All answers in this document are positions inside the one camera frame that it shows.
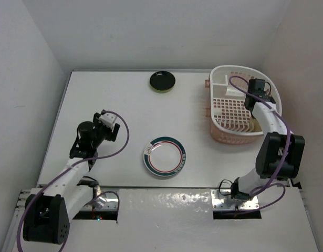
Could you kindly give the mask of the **cream speckled plate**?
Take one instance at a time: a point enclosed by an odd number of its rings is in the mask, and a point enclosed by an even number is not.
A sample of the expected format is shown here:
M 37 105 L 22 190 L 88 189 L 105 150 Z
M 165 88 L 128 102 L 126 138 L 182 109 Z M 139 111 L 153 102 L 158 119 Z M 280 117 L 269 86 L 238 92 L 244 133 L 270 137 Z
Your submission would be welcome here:
M 253 132 L 262 132 L 261 126 L 256 118 L 250 118 L 250 123 L 253 126 Z

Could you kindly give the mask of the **white plate green red rim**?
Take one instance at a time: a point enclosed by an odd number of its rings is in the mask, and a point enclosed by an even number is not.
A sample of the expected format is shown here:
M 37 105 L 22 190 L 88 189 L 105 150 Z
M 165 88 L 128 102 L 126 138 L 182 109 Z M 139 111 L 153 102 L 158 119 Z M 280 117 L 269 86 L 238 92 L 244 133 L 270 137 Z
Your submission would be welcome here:
M 147 170 L 162 178 L 173 177 L 181 172 L 186 158 L 181 142 L 169 136 L 153 139 L 143 151 L 143 162 Z

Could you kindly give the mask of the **lime green plate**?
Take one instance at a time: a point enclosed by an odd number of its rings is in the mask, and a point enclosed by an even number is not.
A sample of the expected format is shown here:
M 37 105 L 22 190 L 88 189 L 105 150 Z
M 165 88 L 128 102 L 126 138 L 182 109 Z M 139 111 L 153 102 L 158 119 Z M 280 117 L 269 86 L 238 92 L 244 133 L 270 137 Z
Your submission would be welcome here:
M 167 89 L 167 90 L 159 90 L 159 89 L 156 89 L 156 88 L 154 88 L 152 86 L 150 86 L 150 89 L 155 93 L 161 93 L 161 94 L 168 93 L 168 92 L 173 90 L 173 88 L 170 88 L 170 89 Z

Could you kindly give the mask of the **black plate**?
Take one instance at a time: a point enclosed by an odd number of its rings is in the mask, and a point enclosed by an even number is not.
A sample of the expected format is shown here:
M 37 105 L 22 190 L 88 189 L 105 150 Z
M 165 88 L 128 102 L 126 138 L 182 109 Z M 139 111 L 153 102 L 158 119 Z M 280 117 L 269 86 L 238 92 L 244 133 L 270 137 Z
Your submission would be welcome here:
M 150 86 L 159 90 L 167 90 L 173 88 L 175 82 L 175 76 L 168 71 L 157 71 L 153 73 L 149 79 Z

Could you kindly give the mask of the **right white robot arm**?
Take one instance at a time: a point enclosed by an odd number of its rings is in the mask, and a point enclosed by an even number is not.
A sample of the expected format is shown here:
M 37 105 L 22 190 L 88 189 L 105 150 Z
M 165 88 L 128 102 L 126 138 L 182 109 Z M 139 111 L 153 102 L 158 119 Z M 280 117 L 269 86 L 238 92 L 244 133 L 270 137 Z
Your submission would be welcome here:
M 231 185 L 230 197 L 246 201 L 268 189 L 273 181 L 294 179 L 299 172 L 306 142 L 303 136 L 292 133 L 278 113 L 274 98 L 265 91 L 264 79 L 246 81 L 247 91 L 244 91 L 233 84 L 235 78 L 229 77 L 230 85 L 246 95 L 244 106 L 265 135 L 255 168 L 236 178 Z

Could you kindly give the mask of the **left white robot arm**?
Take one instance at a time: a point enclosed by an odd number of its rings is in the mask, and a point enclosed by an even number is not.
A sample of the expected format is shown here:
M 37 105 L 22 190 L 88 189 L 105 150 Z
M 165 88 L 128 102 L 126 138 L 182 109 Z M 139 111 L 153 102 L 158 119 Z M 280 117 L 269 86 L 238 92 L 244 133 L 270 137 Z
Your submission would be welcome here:
M 32 189 L 26 200 L 18 227 L 18 247 L 22 240 L 58 245 L 66 242 L 71 220 L 95 195 L 93 186 L 82 182 L 82 178 L 101 158 L 97 151 L 101 143 L 116 140 L 119 117 L 116 112 L 102 110 L 93 115 L 92 121 L 77 126 L 63 170 L 46 186 Z

